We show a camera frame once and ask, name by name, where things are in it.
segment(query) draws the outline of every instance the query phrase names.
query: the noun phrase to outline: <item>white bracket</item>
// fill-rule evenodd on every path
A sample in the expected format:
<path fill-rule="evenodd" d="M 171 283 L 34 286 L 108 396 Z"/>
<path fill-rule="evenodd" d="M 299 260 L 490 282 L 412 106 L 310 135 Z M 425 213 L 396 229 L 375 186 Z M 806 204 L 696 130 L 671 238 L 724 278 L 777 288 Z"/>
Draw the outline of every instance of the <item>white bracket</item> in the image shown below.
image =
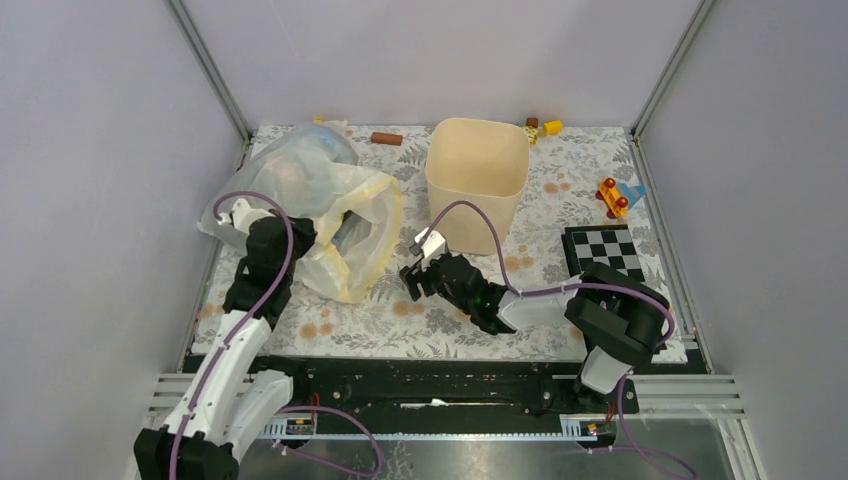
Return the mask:
<path fill-rule="evenodd" d="M 245 312 L 237 310 L 224 314 L 218 336 L 215 337 L 209 354 L 203 359 L 198 375 L 180 403 L 165 419 L 168 433 L 176 434 L 183 415 L 189 414 L 190 420 L 183 435 L 191 437 L 197 432 L 202 432 L 207 441 L 215 445 L 223 443 L 224 427 L 232 418 L 231 412 L 241 380 L 247 374 L 259 348 L 271 336 L 271 327 L 268 322 L 264 319 L 250 319 L 233 338 L 231 345 L 224 345 L 224 339 L 244 315 Z M 208 378 L 198 397 L 197 405 L 190 411 L 191 397 L 204 377 L 204 372 L 215 358 L 218 359 L 217 363 L 206 375 Z"/>
<path fill-rule="evenodd" d="M 241 462 L 244 452 L 263 431 L 277 410 L 291 401 L 294 381 L 283 372 L 265 370 L 241 398 L 224 443 L 233 444 L 233 458 Z"/>
<path fill-rule="evenodd" d="M 232 225 L 240 232 L 250 233 L 250 225 L 260 218 L 273 217 L 274 214 L 264 208 L 253 208 L 247 200 L 239 198 L 230 209 L 230 213 L 221 213 L 219 225 Z"/>
<path fill-rule="evenodd" d="M 425 233 L 427 233 L 427 228 L 415 236 L 415 243 L 420 242 Z M 421 258 L 421 270 L 426 270 L 430 266 L 431 260 L 439 258 L 447 251 L 448 242 L 445 240 L 445 237 L 435 230 L 430 232 L 430 235 L 427 236 L 427 240 L 424 241 L 424 245 L 421 245 L 421 255 L 423 255 Z"/>
<path fill-rule="evenodd" d="M 576 275 L 562 283 L 555 283 L 547 287 L 534 288 L 534 290 L 554 289 L 563 285 L 579 283 L 580 276 Z M 566 290 L 532 297 L 522 297 L 512 292 L 504 293 L 498 304 L 498 318 L 512 327 L 513 330 L 525 330 L 536 325 L 551 325 L 560 327 L 570 325 L 571 322 L 565 318 L 565 309 L 568 301 L 574 298 L 577 290 Z"/>

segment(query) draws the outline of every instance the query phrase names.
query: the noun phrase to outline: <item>checkered board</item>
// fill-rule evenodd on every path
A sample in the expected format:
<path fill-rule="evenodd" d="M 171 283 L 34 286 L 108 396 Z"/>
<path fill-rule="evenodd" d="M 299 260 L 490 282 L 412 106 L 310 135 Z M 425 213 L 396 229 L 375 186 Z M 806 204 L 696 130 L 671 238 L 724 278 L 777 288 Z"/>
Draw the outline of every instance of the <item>checkered board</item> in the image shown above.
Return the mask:
<path fill-rule="evenodd" d="M 645 282 L 627 225 L 566 228 L 562 246 L 571 276 L 582 273 L 591 262 L 601 262 L 638 282 Z"/>

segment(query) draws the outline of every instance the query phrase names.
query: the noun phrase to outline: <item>floral tablecloth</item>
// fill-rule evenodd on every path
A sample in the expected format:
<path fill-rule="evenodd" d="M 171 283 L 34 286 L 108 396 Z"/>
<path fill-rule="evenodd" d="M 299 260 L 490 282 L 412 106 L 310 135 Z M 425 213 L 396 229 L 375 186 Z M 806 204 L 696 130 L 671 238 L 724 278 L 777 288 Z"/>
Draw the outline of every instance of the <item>floral tablecloth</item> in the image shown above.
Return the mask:
<path fill-rule="evenodd" d="M 291 127 L 263 126 L 252 155 Z M 372 145 L 371 132 L 404 136 L 400 147 Z M 580 331 L 563 317 L 559 327 L 538 326 L 513 335 L 492 336 L 437 297 L 413 303 L 398 278 L 409 263 L 415 233 L 429 223 L 424 163 L 433 127 L 350 126 L 347 137 L 361 164 L 396 177 L 404 195 L 404 222 L 395 256 L 366 299 L 359 304 L 327 300 L 300 283 L 262 353 L 372 358 L 455 358 L 580 362 L 586 355 Z M 623 128 L 566 128 L 531 147 L 527 189 L 504 245 L 510 280 L 530 289 L 568 278 L 560 235 L 565 227 L 625 223 L 608 220 L 595 199 L 607 176 L 638 183 Z M 644 201 L 626 219 L 639 253 L 646 283 L 668 294 L 659 246 Z M 232 282 L 238 255 L 224 247 L 198 313 L 191 352 L 209 351 L 223 313 L 221 304 Z M 492 281 L 502 281 L 492 256 L 469 256 Z M 686 361 L 677 334 L 655 362 Z"/>

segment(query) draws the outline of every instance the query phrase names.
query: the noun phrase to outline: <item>translucent plastic bag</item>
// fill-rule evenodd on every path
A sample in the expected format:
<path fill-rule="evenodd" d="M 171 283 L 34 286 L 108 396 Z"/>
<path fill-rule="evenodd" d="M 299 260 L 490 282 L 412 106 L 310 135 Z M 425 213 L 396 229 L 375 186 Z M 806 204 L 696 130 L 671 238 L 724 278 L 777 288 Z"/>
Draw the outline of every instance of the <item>translucent plastic bag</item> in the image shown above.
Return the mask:
<path fill-rule="evenodd" d="M 289 216 L 315 224 L 315 245 L 298 261 L 295 279 L 334 300 L 358 302 L 383 273 L 398 242 L 403 199 L 394 177 L 357 163 L 356 152 L 332 128 L 298 128 L 246 162 L 206 207 L 198 228 L 244 254 L 247 235 L 218 225 L 212 205 L 237 190 L 268 195 Z M 234 202 L 224 202 L 221 209 Z"/>

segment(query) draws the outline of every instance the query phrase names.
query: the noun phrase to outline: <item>white wall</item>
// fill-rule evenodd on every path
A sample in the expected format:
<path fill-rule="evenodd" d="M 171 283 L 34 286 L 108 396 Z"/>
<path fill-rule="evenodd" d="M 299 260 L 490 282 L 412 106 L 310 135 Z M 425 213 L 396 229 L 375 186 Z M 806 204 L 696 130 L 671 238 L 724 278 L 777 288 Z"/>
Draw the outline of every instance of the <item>white wall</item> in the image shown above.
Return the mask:
<path fill-rule="evenodd" d="M 769 478 L 845 478 L 848 3 L 719 1 L 644 135 Z"/>
<path fill-rule="evenodd" d="M 632 125 L 698 0 L 187 0 L 253 127 Z"/>
<path fill-rule="evenodd" d="M 165 2 L 0 3 L 0 478 L 121 478 L 240 142 Z"/>

